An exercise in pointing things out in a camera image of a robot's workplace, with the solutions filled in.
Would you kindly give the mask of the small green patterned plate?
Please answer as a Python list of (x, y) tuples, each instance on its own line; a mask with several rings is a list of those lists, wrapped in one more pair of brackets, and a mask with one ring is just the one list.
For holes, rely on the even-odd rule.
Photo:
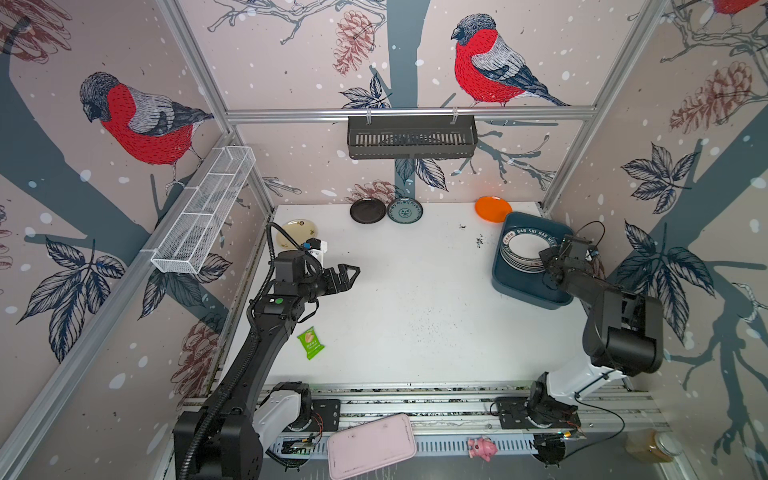
[(423, 216), (424, 210), (420, 202), (409, 197), (399, 197), (387, 206), (387, 216), (398, 224), (413, 224)]

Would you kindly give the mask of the teal rim plate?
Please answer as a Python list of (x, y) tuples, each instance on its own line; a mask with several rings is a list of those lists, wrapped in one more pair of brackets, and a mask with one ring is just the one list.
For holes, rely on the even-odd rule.
[(540, 252), (557, 245), (557, 239), (543, 230), (515, 227), (501, 237), (500, 254), (513, 269), (537, 274), (544, 271)]

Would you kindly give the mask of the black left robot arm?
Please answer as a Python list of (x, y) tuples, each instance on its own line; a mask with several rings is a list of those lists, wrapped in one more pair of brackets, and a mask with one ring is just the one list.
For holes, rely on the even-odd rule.
[(245, 311), (248, 335), (226, 375), (196, 412), (181, 414), (173, 430), (179, 479), (256, 479), (264, 451), (279, 433), (311, 413), (307, 385), (288, 382), (258, 398), (270, 370), (307, 304), (352, 288), (360, 269), (325, 268), (304, 249), (271, 259), (262, 288)]

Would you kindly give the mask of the black round plate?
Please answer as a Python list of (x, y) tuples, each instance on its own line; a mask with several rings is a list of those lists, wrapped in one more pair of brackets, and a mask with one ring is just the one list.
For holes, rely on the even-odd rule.
[(351, 205), (349, 213), (359, 224), (375, 224), (387, 215), (387, 205), (375, 198), (359, 199)]

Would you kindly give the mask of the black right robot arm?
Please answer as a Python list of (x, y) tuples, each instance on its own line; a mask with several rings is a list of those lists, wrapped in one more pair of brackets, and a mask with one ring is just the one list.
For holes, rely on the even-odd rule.
[(545, 427), (576, 422), (579, 401), (613, 380), (654, 373), (663, 363), (662, 303), (632, 293), (592, 273), (591, 243), (574, 235), (539, 252), (557, 288), (588, 307), (582, 334), (584, 356), (532, 384), (528, 418)]

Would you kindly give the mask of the cream yellow plate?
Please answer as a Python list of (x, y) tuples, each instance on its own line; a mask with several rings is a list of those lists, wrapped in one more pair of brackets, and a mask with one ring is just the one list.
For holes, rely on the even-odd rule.
[[(303, 245), (318, 234), (317, 225), (307, 219), (294, 219), (284, 223), (281, 228), (299, 245)], [(277, 244), (282, 249), (294, 250), (295, 246), (286, 235), (276, 234)]]

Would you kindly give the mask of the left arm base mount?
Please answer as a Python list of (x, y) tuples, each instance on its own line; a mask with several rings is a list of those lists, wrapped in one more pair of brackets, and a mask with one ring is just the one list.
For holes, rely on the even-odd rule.
[(320, 399), (312, 401), (312, 412), (307, 423), (299, 421), (284, 429), (285, 433), (337, 432), (340, 425), (341, 401), (338, 399)]

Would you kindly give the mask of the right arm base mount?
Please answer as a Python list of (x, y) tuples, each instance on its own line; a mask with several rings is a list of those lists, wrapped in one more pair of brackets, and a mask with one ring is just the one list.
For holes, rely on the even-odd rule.
[(523, 397), (498, 397), (494, 412), (505, 430), (512, 429), (578, 429), (578, 408), (545, 398), (533, 406)]

